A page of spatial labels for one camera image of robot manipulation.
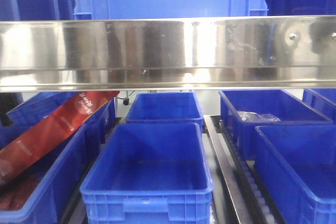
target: red plastic wrapper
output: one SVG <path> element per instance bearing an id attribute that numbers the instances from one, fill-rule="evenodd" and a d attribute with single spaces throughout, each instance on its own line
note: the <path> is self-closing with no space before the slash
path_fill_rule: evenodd
<path id="1" fill-rule="evenodd" d="M 50 116 L 13 140 L 0 151 L 0 186 L 12 181 L 66 140 L 118 93 L 118 91 L 78 92 Z"/>

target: metal frame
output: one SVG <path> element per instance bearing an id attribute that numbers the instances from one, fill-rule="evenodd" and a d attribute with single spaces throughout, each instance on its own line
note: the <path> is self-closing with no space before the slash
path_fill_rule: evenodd
<path id="1" fill-rule="evenodd" d="M 0 22 L 0 91 L 328 87 L 336 16 Z"/>

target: metal rail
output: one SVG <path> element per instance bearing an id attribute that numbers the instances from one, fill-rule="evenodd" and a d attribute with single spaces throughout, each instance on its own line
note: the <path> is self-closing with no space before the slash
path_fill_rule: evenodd
<path id="1" fill-rule="evenodd" d="M 0 91 L 336 84 L 336 16 L 0 22 Z"/>

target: reflective metal surface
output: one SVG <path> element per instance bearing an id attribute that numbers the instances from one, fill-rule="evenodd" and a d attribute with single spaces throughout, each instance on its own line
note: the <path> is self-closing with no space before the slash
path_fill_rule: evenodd
<path id="1" fill-rule="evenodd" d="M 0 90 L 336 84 L 336 16 L 0 22 Z"/>

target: crate handle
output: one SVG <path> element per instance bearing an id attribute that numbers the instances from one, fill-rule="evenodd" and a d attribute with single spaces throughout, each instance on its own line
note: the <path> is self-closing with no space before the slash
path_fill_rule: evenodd
<path id="1" fill-rule="evenodd" d="M 124 212 L 168 212 L 167 199 L 164 198 L 124 199 Z"/>

